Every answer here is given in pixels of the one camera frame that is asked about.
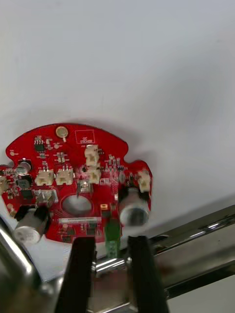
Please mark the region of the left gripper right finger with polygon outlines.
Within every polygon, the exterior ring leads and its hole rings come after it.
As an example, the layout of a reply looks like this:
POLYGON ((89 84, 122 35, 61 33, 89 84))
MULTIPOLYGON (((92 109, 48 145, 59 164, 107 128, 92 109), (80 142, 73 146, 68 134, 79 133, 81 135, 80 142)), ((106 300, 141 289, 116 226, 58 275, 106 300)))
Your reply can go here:
POLYGON ((168 313, 160 271, 145 236, 128 237, 133 291, 140 313, 168 313))

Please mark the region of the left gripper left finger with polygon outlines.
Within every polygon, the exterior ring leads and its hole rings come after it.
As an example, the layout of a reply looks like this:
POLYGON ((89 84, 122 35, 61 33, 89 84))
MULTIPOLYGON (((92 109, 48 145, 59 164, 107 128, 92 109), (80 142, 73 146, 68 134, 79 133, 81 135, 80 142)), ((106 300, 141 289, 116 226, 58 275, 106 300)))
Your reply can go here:
POLYGON ((95 238, 81 237, 73 241, 64 274, 56 313, 85 313, 91 295, 95 238))

